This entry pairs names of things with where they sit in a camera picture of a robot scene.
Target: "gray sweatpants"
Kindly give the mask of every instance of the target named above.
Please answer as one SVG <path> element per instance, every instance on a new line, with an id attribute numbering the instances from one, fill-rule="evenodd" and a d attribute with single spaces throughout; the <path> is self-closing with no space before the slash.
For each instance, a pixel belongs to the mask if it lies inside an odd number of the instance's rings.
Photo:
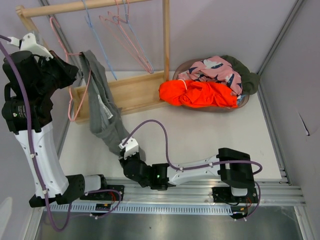
<path id="1" fill-rule="evenodd" d="M 120 155 L 118 145 L 129 133 L 125 129 L 121 110 L 117 108 L 108 86 L 105 68 L 98 62 L 90 51 L 80 55 L 80 62 L 85 82 L 88 84 L 89 72 L 91 77 L 88 86 L 90 131 L 102 139 L 110 152 Z M 145 152 L 139 149 L 140 158 L 145 161 Z"/>

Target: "wooden post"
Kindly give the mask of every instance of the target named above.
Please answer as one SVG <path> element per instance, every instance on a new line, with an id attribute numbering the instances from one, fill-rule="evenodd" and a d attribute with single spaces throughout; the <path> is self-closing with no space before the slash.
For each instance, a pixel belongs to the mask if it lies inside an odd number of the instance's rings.
<path id="1" fill-rule="evenodd" d="M 71 90 L 72 99 L 73 99 L 74 104 L 79 105 L 81 100 L 80 100 L 77 92 L 75 91 L 75 89 L 72 86 L 70 87 L 70 90 Z"/>
<path id="2" fill-rule="evenodd" d="M 170 68 L 170 0 L 162 0 L 164 80 L 169 80 Z"/>

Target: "metal floor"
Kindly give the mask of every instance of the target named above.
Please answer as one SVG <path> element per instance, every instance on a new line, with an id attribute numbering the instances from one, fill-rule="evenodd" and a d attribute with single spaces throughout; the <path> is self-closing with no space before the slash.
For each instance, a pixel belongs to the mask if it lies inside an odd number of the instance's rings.
<path id="1" fill-rule="evenodd" d="M 43 213 L 36 240 L 302 240 L 291 206 L 261 206 L 247 222 L 229 216 L 113 213 L 95 220 L 71 218 L 55 232 Z M 53 212 L 62 225 L 65 212 Z"/>

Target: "clothing tag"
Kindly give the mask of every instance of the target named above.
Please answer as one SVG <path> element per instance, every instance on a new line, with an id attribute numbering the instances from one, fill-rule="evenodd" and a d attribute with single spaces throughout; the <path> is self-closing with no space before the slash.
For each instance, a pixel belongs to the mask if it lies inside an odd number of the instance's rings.
<path id="1" fill-rule="evenodd" d="M 105 112 L 105 114 L 107 115 L 108 119 L 111 119 L 114 115 L 111 113 L 111 111 L 109 110 L 109 108 L 107 108 L 107 106 L 104 104 L 104 102 L 102 101 L 100 95 L 98 94 L 98 100 L 99 100 L 99 104 L 102 107 L 103 111 Z"/>

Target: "orange shirt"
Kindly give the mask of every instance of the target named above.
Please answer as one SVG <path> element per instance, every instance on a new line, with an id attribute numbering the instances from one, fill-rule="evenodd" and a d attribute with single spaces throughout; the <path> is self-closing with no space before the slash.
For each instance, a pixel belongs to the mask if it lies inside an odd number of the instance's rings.
<path id="1" fill-rule="evenodd" d="M 184 82 L 171 80 L 162 83 L 159 87 L 160 99 L 174 106 L 185 105 L 192 108 L 238 107 L 237 97 L 231 95 L 232 89 L 226 85 L 210 81 L 185 80 Z"/>

